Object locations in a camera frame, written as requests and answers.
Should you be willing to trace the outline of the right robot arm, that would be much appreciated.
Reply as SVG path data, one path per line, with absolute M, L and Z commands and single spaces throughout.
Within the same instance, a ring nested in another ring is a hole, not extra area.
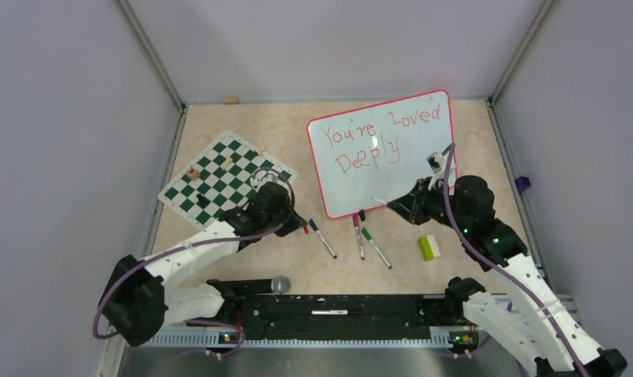
M 413 225 L 430 220 L 451 228 L 465 252 L 504 286 L 514 309 L 496 302 L 473 278 L 453 278 L 445 290 L 445 316 L 483 328 L 530 376 L 620 376 L 628 363 L 606 349 L 573 318 L 542 277 L 518 234 L 496 218 L 495 196 L 486 180 L 456 179 L 453 193 L 420 178 L 411 191 L 386 207 Z

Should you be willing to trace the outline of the pink-framed whiteboard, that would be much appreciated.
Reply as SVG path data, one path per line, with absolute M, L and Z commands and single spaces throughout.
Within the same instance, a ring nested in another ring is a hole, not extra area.
M 347 218 L 406 194 L 426 158 L 454 141 L 450 95 L 435 90 L 317 117 L 306 125 L 324 210 Z

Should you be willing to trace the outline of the black microphone silver head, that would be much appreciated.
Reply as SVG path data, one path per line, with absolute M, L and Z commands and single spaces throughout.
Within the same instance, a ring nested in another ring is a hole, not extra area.
M 283 295 L 291 289 L 291 281 L 286 276 L 257 280 L 207 280 L 206 283 L 225 297 L 244 295 Z

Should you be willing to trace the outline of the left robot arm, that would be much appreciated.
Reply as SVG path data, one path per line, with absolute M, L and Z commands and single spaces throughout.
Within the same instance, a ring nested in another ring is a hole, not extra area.
M 213 262 L 233 255 L 262 238 L 284 237 L 308 222 L 295 210 L 294 193 L 280 184 L 261 186 L 244 205 L 225 210 L 205 229 L 167 251 L 137 259 L 121 258 L 98 303 L 104 317 L 128 345 L 140 346 L 161 329 L 192 319 L 227 324 L 235 303 L 227 291 L 205 283 L 179 286 Z

